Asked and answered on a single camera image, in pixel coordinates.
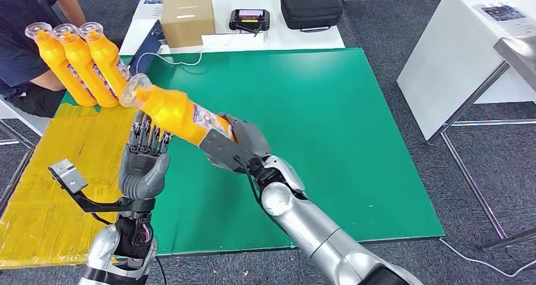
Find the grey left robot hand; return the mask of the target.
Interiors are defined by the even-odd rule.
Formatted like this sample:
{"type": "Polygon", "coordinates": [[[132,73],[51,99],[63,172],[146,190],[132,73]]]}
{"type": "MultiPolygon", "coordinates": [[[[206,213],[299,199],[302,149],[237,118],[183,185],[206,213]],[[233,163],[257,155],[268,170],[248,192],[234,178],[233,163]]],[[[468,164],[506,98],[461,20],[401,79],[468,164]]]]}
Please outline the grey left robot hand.
{"type": "Polygon", "coordinates": [[[119,168],[118,185],[123,196],[145,200],[162,192],[170,163],[170,141],[169,132],[153,124],[143,111],[137,111],[119,168]]]}

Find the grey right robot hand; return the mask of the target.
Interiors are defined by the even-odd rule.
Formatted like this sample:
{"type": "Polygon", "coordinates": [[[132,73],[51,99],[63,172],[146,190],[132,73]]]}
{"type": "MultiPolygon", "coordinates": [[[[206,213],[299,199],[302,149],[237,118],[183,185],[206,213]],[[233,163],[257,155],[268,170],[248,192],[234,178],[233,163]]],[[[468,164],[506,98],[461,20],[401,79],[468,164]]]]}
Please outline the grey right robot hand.
{"type": "Polygon", "coordinates": [[[271,153],[270,146],[264,134],[253,123],[236,118],[230,114],[219,113],[231,125],[234,141],[251,153],[263,157],[271,153]]]}

